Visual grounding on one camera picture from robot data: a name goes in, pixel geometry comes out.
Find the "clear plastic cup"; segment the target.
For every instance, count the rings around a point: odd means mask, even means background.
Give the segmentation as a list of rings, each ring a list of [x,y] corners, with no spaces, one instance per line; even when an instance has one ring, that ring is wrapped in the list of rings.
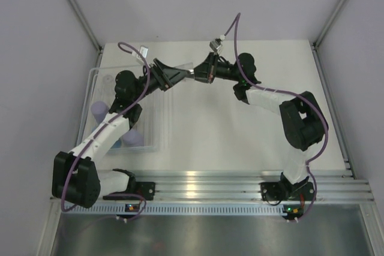
[[[107,74],[105,76],[103,76],[102,78],[102,87],[104,89],[114,89],[115,87],[115,78],[110,75],[110,74]]]
[[[194,64],[192,62],[177,65],[175,66],[175,68],[188,72],[188,75],[182,80],[183,82],[189,82],[194,80]]]

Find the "lilac plastic cup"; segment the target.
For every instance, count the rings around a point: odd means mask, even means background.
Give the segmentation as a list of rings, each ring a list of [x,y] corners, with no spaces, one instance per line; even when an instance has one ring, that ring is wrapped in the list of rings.
[[[109,106],[103,101],[96,101],[91,105],[91,114],[97,124],[102,123],[109,111]]]
[[[144,137],[135,129],[131,129],[122,136],[122,142],[128,147],[142,147],[145,144]]]

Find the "blue plastic cup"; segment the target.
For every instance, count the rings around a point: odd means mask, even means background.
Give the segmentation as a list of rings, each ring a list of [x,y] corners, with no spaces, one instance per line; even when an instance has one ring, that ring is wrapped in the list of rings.
[[[113,146],[111,147],[111,149],[121,149],[122,147],[124,147],[124,144],[123,144],[122,139],[119,138],[119,139],[113,144]]]

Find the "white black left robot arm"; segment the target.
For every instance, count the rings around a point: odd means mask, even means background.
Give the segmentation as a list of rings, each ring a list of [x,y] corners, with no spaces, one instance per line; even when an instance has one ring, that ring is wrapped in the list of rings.
[[[116,75],[114,102],[98,127],[81,144],[55,156],[52,195],[60,199],[62,211],[68,211],[66,202],[90,208],[100,197],[129,200],[136,195],[132,172],[121,168],[99,170],[98,163],[139,120],[141,99],[157,89],[166,91],[191,76],[190,70],[168,67],[158,59],[145,65],[141,77],[130,70]]]

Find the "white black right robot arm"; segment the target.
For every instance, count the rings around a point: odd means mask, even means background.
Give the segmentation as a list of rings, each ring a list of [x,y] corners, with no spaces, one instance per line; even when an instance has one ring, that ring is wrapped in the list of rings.
[[[261,87],[256,79],[256,65],[249,53],[241,53],[234,64],[211,52],[194,68],[194,79],[212,83],[215,79],[235,82],[237,100],[258,106],[280,117],[284,136],[291,147],[287,166],[276,182],[261,184],[262,199],[276,205],[286,200],[314,200],[317,183],[310,163],[324,152],[329,125],[314,95]]]

